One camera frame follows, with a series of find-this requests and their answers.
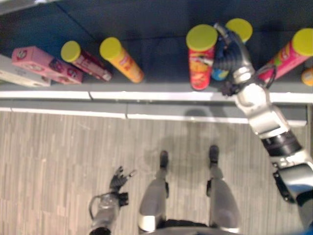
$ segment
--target wooden floor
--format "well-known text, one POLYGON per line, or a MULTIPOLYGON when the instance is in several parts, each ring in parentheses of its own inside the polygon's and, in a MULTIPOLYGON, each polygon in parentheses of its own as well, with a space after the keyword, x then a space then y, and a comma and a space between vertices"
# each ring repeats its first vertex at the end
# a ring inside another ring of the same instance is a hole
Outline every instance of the wooden floor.
MULTIPOLYGON (((309 147, 309 128, 294 129, 309 147)), ((124 187, 130 205, 114 235, 137 234, 141 197, 170 154, 168 218, 208 222, 205 195, 209 146, 237 200, 247 235, 281 235, 302 228, 296 206, 283 201, 267 153, 244 124, 122 120, 0 113, 0 235, 86 235, 91 197, 108 191, 114 170, 137 169, 124 187)))

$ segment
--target cardboard box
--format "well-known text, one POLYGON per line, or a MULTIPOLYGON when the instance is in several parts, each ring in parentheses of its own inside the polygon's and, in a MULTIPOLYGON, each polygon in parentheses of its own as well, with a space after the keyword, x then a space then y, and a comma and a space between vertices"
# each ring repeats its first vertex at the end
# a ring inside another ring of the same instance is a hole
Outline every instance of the cardboard box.
POLYGON ((51 80, 12 65, 11 58, 0 55, 0 79, 26 87, 49 87, 51 80))
POLYGON ((63 84, 81 84, 83 72, 32 46, 16 48, 12 64, 63 84))

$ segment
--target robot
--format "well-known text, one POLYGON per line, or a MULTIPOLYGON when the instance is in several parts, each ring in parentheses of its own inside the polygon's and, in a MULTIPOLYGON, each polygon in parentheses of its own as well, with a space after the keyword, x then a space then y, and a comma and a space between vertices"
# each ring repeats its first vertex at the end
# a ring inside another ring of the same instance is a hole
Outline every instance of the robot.
MULTIPOLYGON (((280 110, 270 101, 268 88, 275 79, 276 67, 264 66, 255 71, 249 52, 239 36, 219 23, 214 27, 225 42, 224 57, 214 60, 200 57, 199 61, 231 72, 232 79, 226 82, 223 94, 236 95, 237 107, 246 115, 249 125, 261 139, 270 162, 276 168, 273 176, 283 199, 296 204, 303 226, 313 229, 313 160, 299 144, 280 110), (266 70, 273 70, 273 73, 265 84, 258 79, 258 75, 266 70)), ((165 202, 169 192, 166 173, 169 159, 167 152, 162 151, 160 169, 141 201, 139 234, 233 235, 240 232, 240 213, 218 167, 218 152, 217 146, 210 147, 210 180, 207 183, 207 195, 211 198, 209 225, 166 220, 165 202)), ((92 206, 94 199, 100 198, 96 216, 93 217, 90 212, 93 222, 89 235, 110 235, 120 207, 128 203, 127 193, 120 194, 119 190, 134 172, 127 176, 121 172, 122 167, 113 176, 110 193, 96 196, 90 202, 92 206)))

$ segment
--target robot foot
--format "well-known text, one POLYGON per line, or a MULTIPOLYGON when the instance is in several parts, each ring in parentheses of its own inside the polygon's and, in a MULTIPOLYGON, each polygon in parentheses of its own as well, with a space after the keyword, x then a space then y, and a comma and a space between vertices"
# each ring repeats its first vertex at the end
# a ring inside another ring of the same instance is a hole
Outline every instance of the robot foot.
POLYGON ((217 165, 219 161, 219 148, 216 145, 211 145, 209 151, 210 168, 212 165, 217 165))
POLYGON ((160 168, 167 169, 168 165, 168 153, 167 151, 163 150, 160 153, 160 168))

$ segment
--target shelf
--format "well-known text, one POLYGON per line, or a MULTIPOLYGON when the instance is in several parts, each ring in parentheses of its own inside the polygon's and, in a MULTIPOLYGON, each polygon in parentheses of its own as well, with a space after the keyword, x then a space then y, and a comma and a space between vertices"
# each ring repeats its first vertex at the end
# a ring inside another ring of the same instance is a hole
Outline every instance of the shelf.
POLYGON ((56 0, 0 0, 0 15, 56 0))
MULTIPOLYGON (((106 63, 113 73, 109 83, 85 74, 82 85, 53 84, 49 88, 31 89, 1 84, 0 99, 231 103, 234 97, 224 97, 219 92, 221 82, 212 81, 201 92, 190 87, 185 43, 188 30, 197 24, 225 23, 233 17, 244 16, 254 28, 246 46, 257 69, 276 54, 298 29, 313 26, 310 13, 302 6, 310 9, 313 2, 246 4, 230 0, 208 4, 207 0, 199 0, 191 4, 191 1, 182 0, 178 4, 176 0, 67 0, 6 14, 0 16, 1 54, 10 56, 16 47, 37 45, 60 58, 62 45, 68 40, 76 40, 82 48, 101 59, 101 41, 108 36, 116 36, 144 71, 145 80, 141 84, 132 84, 106 63), (301 18, 288 14, 290 9, 298 12, 301 18)), ((313 87, 300 81, 303 69, 302 64, 272 85, 270 97, 273 102, 313 103, 313 87)))

